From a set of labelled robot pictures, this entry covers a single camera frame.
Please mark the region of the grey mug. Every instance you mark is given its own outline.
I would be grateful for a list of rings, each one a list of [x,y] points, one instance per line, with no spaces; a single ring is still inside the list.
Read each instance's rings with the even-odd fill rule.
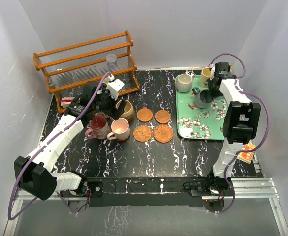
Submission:
[[[207,90],[200,90],[198,87],[192,88],[194,94],[194,103],[197,107],[201,109],[208,108],[212,101],[206,100]]]

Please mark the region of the brown stoneware mug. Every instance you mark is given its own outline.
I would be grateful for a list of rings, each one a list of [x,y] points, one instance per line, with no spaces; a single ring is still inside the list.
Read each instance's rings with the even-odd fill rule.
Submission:
[[[132,121],[135,115],[134,107],[132,103],[126,100],[124,112],[120,115],[120,118],[126,119],[128,122]]]

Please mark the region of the pale pink mug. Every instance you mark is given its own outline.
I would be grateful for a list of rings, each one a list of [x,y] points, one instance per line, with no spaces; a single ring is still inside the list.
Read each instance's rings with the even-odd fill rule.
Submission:
[[[111,124],[111,132],[107,135],[109,140],[124,141],[130,136],[129,122],[124,118],[119,118]]]

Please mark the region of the pink halloween mug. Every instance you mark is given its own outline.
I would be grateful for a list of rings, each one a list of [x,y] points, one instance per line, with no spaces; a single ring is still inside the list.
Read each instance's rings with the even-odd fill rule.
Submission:
[[[89,121],[89,128],[85,132],[85,137],[87,139],[97,138],[99,140],[105,140],[110,132],[111,128],[105,116],[95,115],[95,117]]]

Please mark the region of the light wood coaster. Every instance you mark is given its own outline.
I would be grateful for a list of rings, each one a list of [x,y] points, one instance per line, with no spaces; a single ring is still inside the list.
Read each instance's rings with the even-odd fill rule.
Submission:
[[[148,108],[141,108],[136,115],[140,122],[149,122],[153,117],[152,111]]]
[[[155,120],[159,124],[167,124],[171,120],[171,114],[167,110],[159,110],[155,114]]]

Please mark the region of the green floral tray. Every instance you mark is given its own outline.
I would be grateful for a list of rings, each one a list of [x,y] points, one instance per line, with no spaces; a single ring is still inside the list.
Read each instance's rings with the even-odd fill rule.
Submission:
[[[228,104],[224,98],[215,99],[209,107],[201,109],[195,104],[192,90],[176,90],[177,130],[182,138],[223,140],[223,122]]]

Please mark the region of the woven rattan coaster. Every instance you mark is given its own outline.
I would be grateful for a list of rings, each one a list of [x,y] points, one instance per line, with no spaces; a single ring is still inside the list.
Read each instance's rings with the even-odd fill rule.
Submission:
[[[153,131],[154,139],[160,143],[168,143],[173,138],[173,129],[168,125],[158,125]]]
[[[140,125],[134,129],[133,136],[139,142],[146,142],[150,140],[152,132],[149,127],[145,125]]]

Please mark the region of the orange wooden shelf rack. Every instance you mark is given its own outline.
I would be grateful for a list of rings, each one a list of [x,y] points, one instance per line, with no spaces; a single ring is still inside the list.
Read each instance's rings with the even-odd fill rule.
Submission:
[[[123,79],[125,88],[120,95],[137,92],[140,85],[135,76],[136,63],[131,53],[134,45],[129,31],[74,44],[42,53],[33,54],[33,64],[42,71],[47,91],[53,94],[59,113],[61,107],[60,92],[80,87],[89,81],[99,81],[107,72]],[[117,67],[107,66],[106,56],[117,56]]]

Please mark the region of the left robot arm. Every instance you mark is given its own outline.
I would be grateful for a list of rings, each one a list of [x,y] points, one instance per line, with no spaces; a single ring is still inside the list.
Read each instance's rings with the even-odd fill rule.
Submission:
[[[126,104],[122,101],[119,108],[116,103],[125,84],[115,79],[98,86],[95,81],[86,83],[83,92],[75,97],[58,124],[34,151],[27,157],[18,156],[14,161],[17,186],[41,200],[47,200],[54,192],[71,190],[77,196],[87,193],[85,177],[75,171],[53,173],[52,169],[69,145],[96,113],[103,112],[118,119]]]

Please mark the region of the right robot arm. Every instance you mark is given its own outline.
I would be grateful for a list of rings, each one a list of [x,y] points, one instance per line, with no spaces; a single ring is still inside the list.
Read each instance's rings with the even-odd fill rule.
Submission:
[[[205,184],[209,194],[217,195],[232,186],[232,168],[244,146],[256,136],[261,105],[253,103],[244,94],[237,76],[231,73],[228,62],[210,64],[209,70],[210,96],[223,96],[228,105],[222,127],[223,146]]]

